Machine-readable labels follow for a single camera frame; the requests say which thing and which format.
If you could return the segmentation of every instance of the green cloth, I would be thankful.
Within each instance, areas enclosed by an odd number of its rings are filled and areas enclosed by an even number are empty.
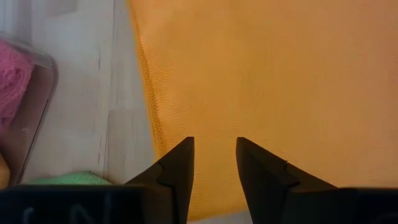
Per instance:
[[[98,177],[91,172],[77,172],[57,177],[42,178],[30,181],[29,184],[73,184],[73,185],[109,185],[109,181]]]

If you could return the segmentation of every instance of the orange fabric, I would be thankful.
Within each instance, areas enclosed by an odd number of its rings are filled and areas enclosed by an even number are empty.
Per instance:
[[[398,1],[129,0],[157,157],[195,136],[190,219],[246,209],[236,137],[398,187]]]

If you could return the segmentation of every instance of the pink cloth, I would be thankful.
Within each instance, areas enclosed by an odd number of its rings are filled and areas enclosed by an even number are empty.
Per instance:
[[[0,40],[0,134],[17,113],[33,67],[28,56]]]

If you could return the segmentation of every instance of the clear plastic container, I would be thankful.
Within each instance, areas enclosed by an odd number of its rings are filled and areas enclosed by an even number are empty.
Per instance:
[[[35,67],[25,95],[9,129],[0,135],[0,152],[10,171],[10,185],[18,184],[33,148],[40,123],[57,83],[57,68],[51,57],[17,39],[0,32],[16,50],[29,55]]]

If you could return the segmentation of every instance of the orange cloth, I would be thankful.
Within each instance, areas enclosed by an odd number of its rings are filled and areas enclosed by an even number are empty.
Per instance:
[[[190,219],[246,209],[236,137],[398,187],[398,1],[129,0],[157,157],[195,136]]]

